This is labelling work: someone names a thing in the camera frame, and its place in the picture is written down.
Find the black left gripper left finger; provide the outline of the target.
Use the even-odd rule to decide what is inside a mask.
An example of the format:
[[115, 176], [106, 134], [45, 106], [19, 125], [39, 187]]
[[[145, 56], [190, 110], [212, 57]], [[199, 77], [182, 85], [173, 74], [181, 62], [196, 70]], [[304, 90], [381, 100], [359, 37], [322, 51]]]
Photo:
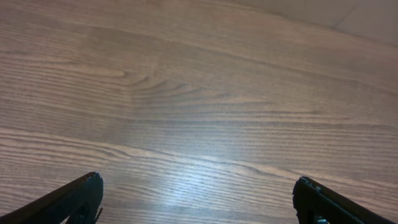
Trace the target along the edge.
[[103, 211], [103, 180], [89, 172], [53, 192], [1, 217], [3, 224], [96, 223]]

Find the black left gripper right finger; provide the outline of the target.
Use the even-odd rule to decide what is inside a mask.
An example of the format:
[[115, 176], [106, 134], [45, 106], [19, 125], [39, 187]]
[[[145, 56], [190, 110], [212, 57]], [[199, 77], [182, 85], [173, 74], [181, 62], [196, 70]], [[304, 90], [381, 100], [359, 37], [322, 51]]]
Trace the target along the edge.
[[293, 192], [300, 224], [394, 224], [309, 177], [300, 177]]

